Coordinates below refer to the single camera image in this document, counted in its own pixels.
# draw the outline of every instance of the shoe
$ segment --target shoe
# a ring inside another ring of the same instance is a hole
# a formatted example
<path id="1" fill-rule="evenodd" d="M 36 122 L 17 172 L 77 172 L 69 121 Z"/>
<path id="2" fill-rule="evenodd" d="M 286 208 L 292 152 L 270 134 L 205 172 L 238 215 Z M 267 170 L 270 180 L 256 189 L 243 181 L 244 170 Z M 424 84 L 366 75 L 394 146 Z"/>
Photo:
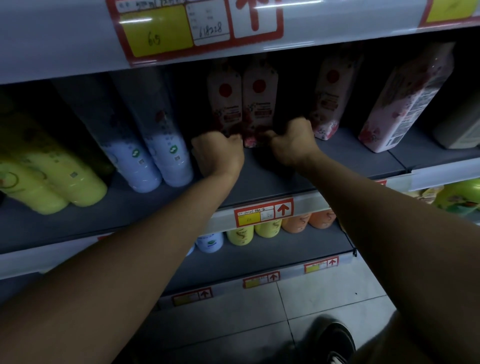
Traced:
<path id="1" fill-rule="evenodd" d="M 308 356 L 316 364 L 347 364 L 355 352 L 355 343 L 345 325 L 320 317 L 315 323 Z"/>

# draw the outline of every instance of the price label holder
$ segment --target price label holder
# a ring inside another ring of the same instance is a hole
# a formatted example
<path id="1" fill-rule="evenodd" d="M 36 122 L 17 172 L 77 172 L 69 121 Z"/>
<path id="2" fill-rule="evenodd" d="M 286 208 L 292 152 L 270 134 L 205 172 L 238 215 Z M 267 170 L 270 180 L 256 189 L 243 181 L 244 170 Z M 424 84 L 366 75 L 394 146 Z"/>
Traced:
<path id="1" fill-rule="evenodd" d="M 420 27 L 480 21 L 480 0 L 427 0 Z"/>
<path id="2" fill-rule="evenodd" d="M 281 0 L 106 0 L 131 65 L 283 37 Z"/>

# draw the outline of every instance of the red arrow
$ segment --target red arrow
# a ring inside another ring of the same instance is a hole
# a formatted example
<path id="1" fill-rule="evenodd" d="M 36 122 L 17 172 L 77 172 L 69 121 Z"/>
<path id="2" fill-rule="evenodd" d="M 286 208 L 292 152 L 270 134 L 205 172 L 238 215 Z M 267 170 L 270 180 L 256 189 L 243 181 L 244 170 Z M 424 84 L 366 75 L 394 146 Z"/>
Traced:
<path id="1" fill-rule="evenodd" d="M 250 8 L 250 22 L 252 24 L 252 30 L 254 32 L 256 32 L 259 28 L 258 11 L 256 9 L 257 2 L 261 4 L 268 4 L 268 0 L 237 0 L 237 2 L 235 3 L 235 6 L 238 10 L 243 9 L 243 7 L 248 4 L 248 7 Z"/>
<path id="2" fill-rule="evenodd" d="M 280 206 L 280 207 L 278 208 L 277 212 L 282 211 L 282 216 L 284 216 L 284 215 L 285 215 L 285 210 L 290 210 L 290 207 L 288 207 L 288 206 L 285 205 L 285 204 L 282 204 L 282 206 Z"/>

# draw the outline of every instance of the white shelf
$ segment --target white shelf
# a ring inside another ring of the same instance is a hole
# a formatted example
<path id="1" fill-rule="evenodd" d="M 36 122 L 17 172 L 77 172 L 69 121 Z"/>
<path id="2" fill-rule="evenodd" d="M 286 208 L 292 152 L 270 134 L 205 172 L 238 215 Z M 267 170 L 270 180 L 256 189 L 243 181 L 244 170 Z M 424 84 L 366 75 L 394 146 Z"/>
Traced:
<path id="1" fill-rule="evenodd" d="M 284 32 L 279 39 L 207 51 L 163 63 L 480 24 L 477 17 L 419 29 L 428 3 L 425 0 L 271 1 L 275 10 L 283 15 Z M 0 38 L 0 84 L 130 66 L 105 0 L 10 1 L 2 4 L 0 24 L 8 35 Z"/>

